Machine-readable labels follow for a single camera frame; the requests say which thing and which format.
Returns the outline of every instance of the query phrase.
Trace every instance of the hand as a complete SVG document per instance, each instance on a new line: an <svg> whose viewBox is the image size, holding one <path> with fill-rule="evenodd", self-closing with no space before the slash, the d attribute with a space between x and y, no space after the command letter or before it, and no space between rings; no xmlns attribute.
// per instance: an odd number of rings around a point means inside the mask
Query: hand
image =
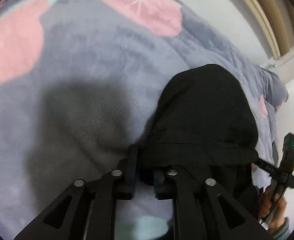
<svg viewBox="0 0 294 240"><path fill-rule="evenodd" d="M269 193L270 193L270 186L268 186L266 188L266 191L263 193L262 202L260 204L259 216L262 218L269 214L270 212L269 209L272 206L271 197L269 196ZM274 201L276 202L278 199L279 199L279 195L275 195ZM271 234L274 233L277 229L279 229L285 223L284 213L285 213L286 206L287 206L287 202L285 201L283 197L281 197L277 203L277 211L274 217L272 218L272 220L270 221L270 223L268 224L269 226L268 231Z"/></svg>

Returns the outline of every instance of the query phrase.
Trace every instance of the silver screw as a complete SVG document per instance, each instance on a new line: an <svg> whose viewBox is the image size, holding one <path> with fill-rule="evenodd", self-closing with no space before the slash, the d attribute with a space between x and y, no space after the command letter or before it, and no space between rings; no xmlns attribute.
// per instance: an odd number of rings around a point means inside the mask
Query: silver screw
<svg viewBox="0 0 294 240"><path fill-rule="evenodd" d="M113 170L111 172L111 174L114 176L114 177L118 177L118 176L121 176L123 174L123 172L121 170Z"/></svg>
<svg viewBox="0 0 294 240"><path fill-rule="evenodd" d="M85 185L85 181L82 180L82 179L76 179L75 182L74 182L74 185L76 187L82 187L83 185Z"/></svg>
<svg viewBox="0 0 294 240"><path fill-rule="evenodd" d="M214 186L214 185L216 185L216 180L214 180L214 179L206 179L206 180L205 180L205 183L206 183L208 186Z"/></svg>
<svg viewBox="0 0 294 240"><path fill-rule="evenodd" d="M175 176L178 174L178 171L174 170L174 169L170 169L167 171L167 174L170 176Z"/></svg>

